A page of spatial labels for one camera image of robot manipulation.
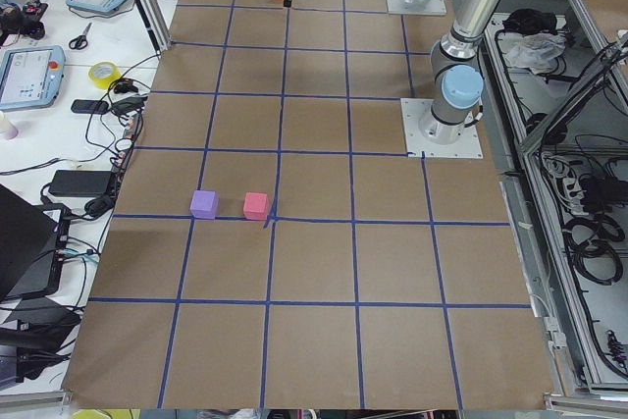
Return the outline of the near blue teach pendant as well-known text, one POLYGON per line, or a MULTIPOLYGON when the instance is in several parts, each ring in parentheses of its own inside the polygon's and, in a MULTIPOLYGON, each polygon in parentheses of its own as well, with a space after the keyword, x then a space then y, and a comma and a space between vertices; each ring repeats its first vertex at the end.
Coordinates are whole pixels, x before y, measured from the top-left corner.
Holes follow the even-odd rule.
POLYGON ((50 107, 58 96, 65 63, 58 45, 7 52, 1 63, 1 110, 50 107))

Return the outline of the purple foam block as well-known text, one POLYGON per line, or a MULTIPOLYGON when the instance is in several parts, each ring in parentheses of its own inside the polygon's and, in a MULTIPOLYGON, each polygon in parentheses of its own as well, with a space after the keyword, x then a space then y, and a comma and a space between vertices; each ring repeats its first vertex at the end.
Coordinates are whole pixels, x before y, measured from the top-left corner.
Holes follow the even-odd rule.
POLYGON ((191 198, 190 213, 196 219, 213 220, 217 216, 218 194, 213 190, 196 190, 191 198))

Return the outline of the crumpled white cloth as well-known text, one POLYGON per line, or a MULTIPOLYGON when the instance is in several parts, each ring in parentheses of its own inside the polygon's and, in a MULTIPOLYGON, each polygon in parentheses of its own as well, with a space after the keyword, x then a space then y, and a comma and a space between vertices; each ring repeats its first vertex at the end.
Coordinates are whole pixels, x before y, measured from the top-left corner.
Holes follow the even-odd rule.
POLYGON ((536 75, 549 73, 566 45, 567 40, 561 35, 544 32, 527 35, 514 43, 504 60, 511 68, 528 69, 536 75))

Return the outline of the black handled scissors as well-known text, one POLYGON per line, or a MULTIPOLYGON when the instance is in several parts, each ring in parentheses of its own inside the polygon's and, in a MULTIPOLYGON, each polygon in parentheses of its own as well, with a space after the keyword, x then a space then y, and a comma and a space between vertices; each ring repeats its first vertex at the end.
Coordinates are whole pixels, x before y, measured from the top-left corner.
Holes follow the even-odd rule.
POLYGON ((70 50, 73 51, 80 51, 85 49, 88 46, 88 39, 87 36, 90 32, 92 23, 88 23, 87 26, 84 28, 84 30, 77 35, 76 37, 72 38, 69 42, 68 42, 68 47, 70 50))

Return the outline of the yellow tape roll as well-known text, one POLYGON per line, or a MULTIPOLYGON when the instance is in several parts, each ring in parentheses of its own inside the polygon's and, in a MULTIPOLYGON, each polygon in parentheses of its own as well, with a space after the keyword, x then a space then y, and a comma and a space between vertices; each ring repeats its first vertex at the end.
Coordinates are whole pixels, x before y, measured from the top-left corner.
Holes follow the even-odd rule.
POLYGON ((90 67, 88 77, 97 88, 107 90, 122 77, 122 73, 115 63, 103 61, 90 67))

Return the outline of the black power adapter brick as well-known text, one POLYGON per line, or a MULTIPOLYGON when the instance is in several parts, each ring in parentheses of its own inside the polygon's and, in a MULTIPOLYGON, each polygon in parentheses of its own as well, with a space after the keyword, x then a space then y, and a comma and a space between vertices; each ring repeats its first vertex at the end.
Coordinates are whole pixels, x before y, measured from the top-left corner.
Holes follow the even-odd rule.
POLYGON ((99 196, 107 191, 110 171, 57 170, 49 193, 59 197, 99 196))

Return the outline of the black phone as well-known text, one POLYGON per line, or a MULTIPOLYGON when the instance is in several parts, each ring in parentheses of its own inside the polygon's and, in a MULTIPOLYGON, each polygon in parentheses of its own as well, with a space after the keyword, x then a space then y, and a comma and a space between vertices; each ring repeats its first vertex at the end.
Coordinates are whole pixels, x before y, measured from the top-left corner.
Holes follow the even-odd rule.
POLYGON ((74 114, 104 115, 109 110, 109 103, 104 100, 76 99, 71 105, 74 114))

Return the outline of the pink foam block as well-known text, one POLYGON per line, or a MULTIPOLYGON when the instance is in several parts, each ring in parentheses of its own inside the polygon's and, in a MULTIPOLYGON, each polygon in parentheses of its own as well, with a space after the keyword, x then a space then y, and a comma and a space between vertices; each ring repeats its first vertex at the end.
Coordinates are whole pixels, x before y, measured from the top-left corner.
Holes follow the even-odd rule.
POLYGON ((242 212, 246 220, 266 220, 269 209, 270 200, 267 193, 248 192, 245 195, 242 212))

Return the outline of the black laptop computer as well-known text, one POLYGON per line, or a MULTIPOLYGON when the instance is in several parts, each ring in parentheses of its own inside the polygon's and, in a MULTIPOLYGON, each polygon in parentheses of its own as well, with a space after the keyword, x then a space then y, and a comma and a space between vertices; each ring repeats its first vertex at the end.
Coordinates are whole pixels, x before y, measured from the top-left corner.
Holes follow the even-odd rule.
POLYGON ((57 291, 70 210, 32 205, 1 188, 1 300, 39 298, 57 291))

